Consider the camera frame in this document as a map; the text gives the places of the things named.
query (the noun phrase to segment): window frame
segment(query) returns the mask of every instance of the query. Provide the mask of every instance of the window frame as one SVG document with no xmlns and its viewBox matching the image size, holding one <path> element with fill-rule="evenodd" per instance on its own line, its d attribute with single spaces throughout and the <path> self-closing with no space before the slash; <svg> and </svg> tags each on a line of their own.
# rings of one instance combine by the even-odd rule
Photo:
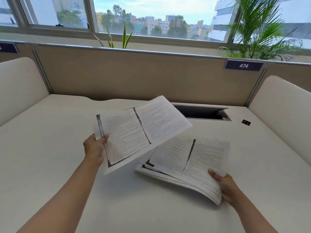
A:
<svg viewBox="0 0 311 233">
<path fill-rule="evenodd" d="M 29 24 L 30 16 L 29 13 L 25 11 L 26 7 L 23 0 L 7 0 L 18 27 L 0 26 L 0 32 L 42 35 L 50 37 L 93 39 L 93 40 L 95 40 L 94 35 L 96 35 L 101 40 L 104 41 L 110 40 L 110 37 L 108 36 L 107 33 L 99 33 L 98 31 L 94 0 L 83 0 L 83 1 L 86 11 L 86 17 L 88 19 L 89 24 L 88 29 L 36 25 L 32 23 Z M 236 5 L 234 7 L 230 23 L 237 21 L 238 16 L 239 16 L 238 6 Z M 111 33 L 111 36 L 113 37 L 114 41 L 122 42 L 122 34 Z M 211 48 L 211 49 L 218 49 L 221 46 L 226 46 L 235 49 L 237 45 L 233 43 L 233 36 L 230 35 L 228 31 L 226 32 L 223 42 L 132 35 L 131 43 L 195 47 L 195 48 Z M 303 49 L 300 53 L 298 53 L 298 55 L 311 55 L 311 49 Z"/>
</svg>

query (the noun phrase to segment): cubicle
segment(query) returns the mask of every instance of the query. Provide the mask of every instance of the cubicle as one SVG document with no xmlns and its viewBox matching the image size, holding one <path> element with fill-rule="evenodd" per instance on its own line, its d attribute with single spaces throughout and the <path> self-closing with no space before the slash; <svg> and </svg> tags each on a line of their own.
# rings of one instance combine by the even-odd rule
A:
<svg viewBox="0 0 311 233">
<path fill-rule="evenodd" d="M 29 57 L 50 93 L 93 100 L 164 95 L 171 102 L 248 106 L 270 75 L 311 91 L 311 65 L 305 63 L 260 61 L 260 71 L 244 71 L 224 69 L 224 57 L 56 44 L 16 47 L 19 54 L 0 53 L 0 62 Z"/>
</svg>

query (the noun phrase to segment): white desk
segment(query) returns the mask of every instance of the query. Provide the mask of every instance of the white desk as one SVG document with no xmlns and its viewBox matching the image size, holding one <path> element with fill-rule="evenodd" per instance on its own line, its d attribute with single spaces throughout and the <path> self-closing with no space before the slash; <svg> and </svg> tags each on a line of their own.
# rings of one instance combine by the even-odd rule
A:
<svg viewBox="0 0 311 233">
<path fill-rule="evenodd" d="M 50 95 L 0 128 L 0 232 L 17 231 L 68 180 L 92 134 L 89 114 L 141 101 Z M 232 121 L 190 120 L 184 134 L 229 140 L 235 182 L 280 232 L 310 232 L 311 167 L 245 107 Z M 243 119 L 251 121 L 247 126 Z M 99 170 L 77 232 L 243 232 L 234 209 L 133 172 Z"/>
</svg>

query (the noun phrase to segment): wall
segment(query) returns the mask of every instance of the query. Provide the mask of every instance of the wall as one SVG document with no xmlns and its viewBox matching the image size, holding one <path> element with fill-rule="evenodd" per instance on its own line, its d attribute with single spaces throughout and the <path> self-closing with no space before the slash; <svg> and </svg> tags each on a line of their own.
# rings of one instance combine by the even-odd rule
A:
<svg viewBox="0 0 311 233">
<path fill-rule="evenodd" d="M 47 37 L 47 36 L 25 35 L 25 34 L 18 34 L 18 33 L 0 33 L 0 40 L 23 41 L 27 43 L 54 43 L 54 44 L 100 47 L 100 44 L 97 40 Z M 116 48 L 122 48 L 122 43 L 114 42 L 114 44 Z M 129 43 L 127 45 L 127 49 L 175 52 L 175 53 L 186 53 L 186 54 L 197 54 L 197 55 L 224 56 L 224 54 L 220 50 L 212 49 L 212 48 L 194 48 L 194 47 L 183 47 L 183 46 L 165 46 L 165 45 L 156 45 L 156 44 Z M 302 63 L 311 63 L 311 56 L 297 55 L 297 56 L 294 56 L 294 59 L 292 61 L 302 62 Z"/>
</svg>

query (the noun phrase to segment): sky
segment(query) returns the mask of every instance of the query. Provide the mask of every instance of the sky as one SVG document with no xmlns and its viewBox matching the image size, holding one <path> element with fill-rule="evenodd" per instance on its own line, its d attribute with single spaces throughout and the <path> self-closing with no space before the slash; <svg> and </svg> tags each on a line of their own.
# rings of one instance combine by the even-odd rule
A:
<svg viewBox="0 0 311 233">
<path fill-rule="evenodd" d="M 211 24 L 216 15 L 217 0 L 94 0 L 95 12 L 112 10 L 114 4 L 120 5 L 126 13 L 131 12 L 137 18 L 153 16 L 165 20 L 166 15 L 182 15 L 188 24 Z"/>
</svg>

